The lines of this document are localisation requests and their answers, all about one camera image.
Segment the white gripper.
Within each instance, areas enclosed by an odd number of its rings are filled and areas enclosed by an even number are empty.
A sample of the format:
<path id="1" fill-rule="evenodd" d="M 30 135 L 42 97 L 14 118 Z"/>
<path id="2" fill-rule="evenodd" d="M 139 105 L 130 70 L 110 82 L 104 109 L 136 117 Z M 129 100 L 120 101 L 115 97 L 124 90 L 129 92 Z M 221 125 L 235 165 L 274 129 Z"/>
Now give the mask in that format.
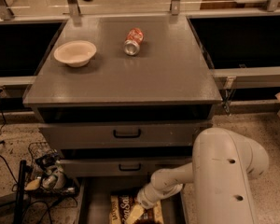
<path id="1" fill-rule="evenodd" d="M 125 224 L 134 224 L 145 212 L 145 209 L 153 208 L 162 199 L 162 192 L 156 190 L 151 183 L 143 186 L 137 194 L 137 203 L 125 220 Z"/>

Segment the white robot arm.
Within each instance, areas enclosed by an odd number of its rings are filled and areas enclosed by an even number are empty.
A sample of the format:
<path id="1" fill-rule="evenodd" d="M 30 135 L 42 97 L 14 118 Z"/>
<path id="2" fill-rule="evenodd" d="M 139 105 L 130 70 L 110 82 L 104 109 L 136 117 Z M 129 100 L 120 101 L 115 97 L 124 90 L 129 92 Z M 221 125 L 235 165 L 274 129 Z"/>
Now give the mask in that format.
<path id="1" fill-rule="evenodd" d="M 187 183 L 194 185 L 198 224 L 258 224 L 249 181 L 268 168 L 268 153 L 257 141 L 222 128 L 206 129 L 194 142 L 192 162 L 153 173 L 125 224 L 135 224 Z"/>

